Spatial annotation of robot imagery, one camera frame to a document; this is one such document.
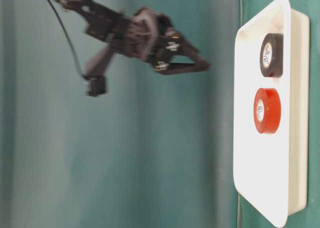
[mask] teal curtain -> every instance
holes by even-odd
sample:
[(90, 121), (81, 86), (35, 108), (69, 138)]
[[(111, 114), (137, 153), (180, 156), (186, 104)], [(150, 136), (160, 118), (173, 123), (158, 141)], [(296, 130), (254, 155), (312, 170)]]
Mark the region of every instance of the teal curtain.
[[(0, 0), (2, 227), (236, 227), (239, 0), (95, 1), (169, 15), (212, 68), (161, 76), (118, 55), (109, 94), (87, 97), (46, 1)], [(104, 44), (55, 6), (84, 64)]]

